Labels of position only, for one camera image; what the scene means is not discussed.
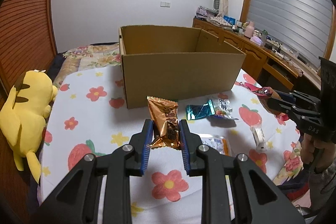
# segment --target bed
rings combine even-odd
[[[67,172],[86,153],[112,153],[140,132],[149,118],[147,107],[126,108],[119,45],[87,46],[70,50],[54,80],[59,88],[49,118],[43,149],[41,186],[42,202]],[[243,70],[237,82],[258,85]],[[190,131],[213,134],[228,139],[233,155],[245,153],[273,180],[281,185],[295,178],[302,169],[300,134],[292,121],[283,122],[268,113],[257,97],[239,85],[231,91],[211,95],[229,98],[237,121],[202,119],[188,121]],[[178,118],[185,118],[188,104],[204,104],[209,96],[179,101]],[[257,151],[250,125],[261,121],[266,151]],[[162,191],[173,181],[175,191]],[[201,217],[201,178],[190,178],[183,167],[181,153],[172,148],[151,151],[148,169],[141,178],[130,179],[133,223],[199,223]],[[101,201],[104,199],[102,187]],[[102,202],[98,222],[101,223]]]

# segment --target plush toy foot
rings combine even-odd
[[[57,95],[57,93],[58,93],[58,89],[57,89],[57,87],[55,87],[54,85],[52,86],[52,100],[53,100],[53,102],[55,101],[55,99],[56,99],[56,95]]]
[[[46,119],[49,117],[50,115],[50,112],[51,112],[51,106],[50,105],[47,105],[44,109],[44,112],[43,112],[43,117]]]
[[[28,166],[30,169],[31,174],[33,175],[33,178],[37,183],[39,183],[40,176],[41,176],[41,164],[39,160],[37,159],[34,152],[29,151],[26,155]]]
[[[18,154],[16,154],[15,152],[13,152],[13,157],[14,157],[14,162],[15,162],[16,168],[19,171],[23,171],[24,167],[23,167],[22,158]]]

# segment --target cardboard box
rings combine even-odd
[[[119,29],[127,108],[147,96],[181,100],[234,85],[245,54],[199,28],[137,25]]]

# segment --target window blind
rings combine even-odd
[[[248,20],[270,37],[320,65],[330,32],[331,0],[251,0]]]

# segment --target person's arm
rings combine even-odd
[[[313,161],[315,148],[324,148],[325,151],[316,165],[317,174],[310,173],[309,188],[311,209],[320,209],[328,201],[336,187],[336,145],[325,143],[320,140],[311,141],[311,136],[304,135],[301,149],[301,160],[303,163]]]

